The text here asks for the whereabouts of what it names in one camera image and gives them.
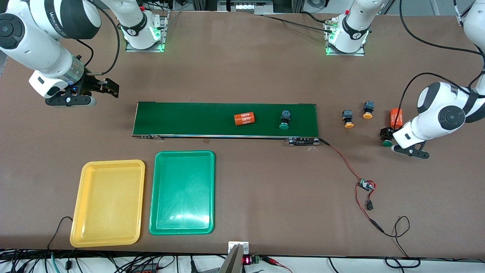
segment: green cap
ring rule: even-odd
[[[392,141],[390,141],[390,140],[384,140],[384,142],[382,142],[382,146],[384,146],[384,147],[391,147],[392,146]]]

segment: yellow tray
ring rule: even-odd
[[[82,168],[71,245],[128,245],[140,237],[145,164],[89,162]]]

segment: tabletop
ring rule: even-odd
[[[279,17],[321,27],[306,15]],[[406,17],[419,37],[474,49],[454,17]],[[114,30],[103,18],[91,71],[114,58]],[[107,75],[120,85],[118,99],[94,94],[86,108],[46,106],[28,83],[32,71],[7,61],[0,77],[0,244],[46,248],[59,220],[72,216],[83,165],[141,159],[146,163],[140,239],[105,250],[225,253],[243,240],[268,255],[402,256],[391,238],[361,213],[355,177],[330,147],[288,147],[282,140],[131,137],[137,101],[315,103],[320,137],[336,147],[356,172],[375,181],[369,212],[388,233],[399,216],[410,219],[399,242],[410,256],[485,256],[484,122],[428,141],[422,160],[384,148],[379,131],[398,106],[409,80],[434,72],[467,85],[480,71],[474,54],[433,48],[414,40],[397,16],[377,16],[365,57],[326,56],[323,34],[245,13],[182,12],[170,25],[163,53],[120,53]],[[82,60],[89,51],[62,44]],[[404,119],[417,114],[418,94],[439,79],[418,78],[403,103]],[[375,102],[365,120],[365,101]],[[352,129],[341,120],[355,113]],[[216,155],[214,231],[199,236],[153,236],[148,231],[155,155],[211,150]],[[365,191],[359,190],[361,201]],[[402,232],[405,224],[398,225]],[[51,245],[72,249],[64,222]]]

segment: orange cylinder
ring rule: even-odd
[[[254,118],[253,112],[247,112],[242,114],[234,115],[234,121],[236,122],[236,126],[251,124],[256,121]]]
[[[399,111],[399,116],[397,114],[398,108],[394,108],[390,113],[390,127],[397,130],[403,126],[403,110]]]

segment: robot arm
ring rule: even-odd
[[[154,35],[159,15],[142,12],[136,0],[103,2],[134,48],[149,48],[160,39]],[[0,50],[34,70],[29,83],[48,105],[91,106],[96,104],[92,91],[117,98],[119,86],[87,75],[90,71],[57,39],[91,39],[100,26],[96,7],[86,0],[10,0],[7,12],[0,15]]]
[[[464,23],[467,37],[485,49],[485,0],[477,0]],[[401,148],[442,137],[458,130],[464,123],[485,117],[485,66],[475,88],[461,89],[437,82],[425,88],[418,98],[418,116],[393,134]]]
[[[384,0],[354,0],[350,10],[332,20],[338,23],[328,42],[344,53],[353,53],[365,43],[369,27]]]

